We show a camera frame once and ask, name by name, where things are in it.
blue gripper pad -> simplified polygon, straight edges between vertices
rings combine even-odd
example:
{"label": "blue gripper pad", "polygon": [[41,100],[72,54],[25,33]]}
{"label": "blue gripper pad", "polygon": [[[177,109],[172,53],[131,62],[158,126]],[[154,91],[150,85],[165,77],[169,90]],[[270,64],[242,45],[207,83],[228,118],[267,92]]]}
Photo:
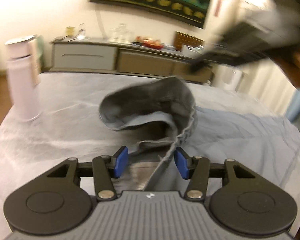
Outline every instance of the blue gripper pad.
{"label": "blue gripper pad", "polygon": [[177,148],[174,151],[174,162],[179,170],[179,173],[181,174],[181,177],[183,179],[189,179],[189,169],[187,166],[187,160],[186,158],[183,156],[183,154],[181,153],[181,151],[179,150],[179,148]]}
{"label": "blue gripper pad", "polygon": [[122,175],[124,168],[128,163],[128,156],[129,156],[128,148],[127,147],[122,148],[121,153],[119,154],[115,162],[115,167],[113,170],[114,178],[117,179]]}

metal rivet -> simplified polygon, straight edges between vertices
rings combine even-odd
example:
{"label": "metal rivet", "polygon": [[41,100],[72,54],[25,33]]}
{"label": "metal rivet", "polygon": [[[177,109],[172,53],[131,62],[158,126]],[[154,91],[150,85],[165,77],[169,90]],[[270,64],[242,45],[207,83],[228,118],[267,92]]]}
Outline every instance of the metal rivet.
{"label": "metal rivet", "polygon": [[98,196],[103,199],[109,199],[114,197],[114,192],[112,190],[101,190]]}
{"label": "metal rivet", "polygon": [[200,190],[193,189],[187,192],[187,196],[189,198],[196,199],[196,198],[201,198],[203,196],[203,193]]}

white appliance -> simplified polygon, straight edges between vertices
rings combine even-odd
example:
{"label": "white appliance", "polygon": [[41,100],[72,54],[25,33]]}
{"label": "white appliance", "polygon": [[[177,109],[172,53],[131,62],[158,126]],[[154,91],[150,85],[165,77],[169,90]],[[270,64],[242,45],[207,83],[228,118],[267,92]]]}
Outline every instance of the white appliance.
{"label": "white appliance", "polygon": [[197,48],[193,48],[190,46],[187,46],[185,44],[181,47],[181,53],[189,58],[197,58],[200,56],[201,53],[203,53],[204,47],[199,45]]}
{"label": "white appliance", "polygon": [[220,65],[215,73],[212,86],[225,90],[235,90],[241,80],[241,77],[241,70],[228,65]]}
{"label": "white appliance", "polygon": [[27,36],[5,43],[9,60],[7,77],[14,110],[21,121],[32,121],[40,113],[37,84],[39,64],[36,55],[36,39]]}

white thermos bottle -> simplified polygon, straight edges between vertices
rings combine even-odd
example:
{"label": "white thermos bottle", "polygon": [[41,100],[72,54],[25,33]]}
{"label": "white thermos bottle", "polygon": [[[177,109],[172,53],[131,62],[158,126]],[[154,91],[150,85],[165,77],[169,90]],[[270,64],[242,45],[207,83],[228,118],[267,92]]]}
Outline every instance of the white thermos bottle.
{"label": "white thermos bottle", "polygon": [[35,37],[9,40],[5,45],[9,58],[7,77],[12,103],[21,121],[32,121],[41,113]]}

logo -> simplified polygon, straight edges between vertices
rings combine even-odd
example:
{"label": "logo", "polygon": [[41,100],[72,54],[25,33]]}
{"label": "logo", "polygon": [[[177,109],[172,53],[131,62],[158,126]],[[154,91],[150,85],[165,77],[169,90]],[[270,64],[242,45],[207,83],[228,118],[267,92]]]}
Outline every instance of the logo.
{"label": "logo", "polygon": [[155,194],[153,194],[152,192],[146,195],[147,198],[149,199],[153,199],[155,197]]}

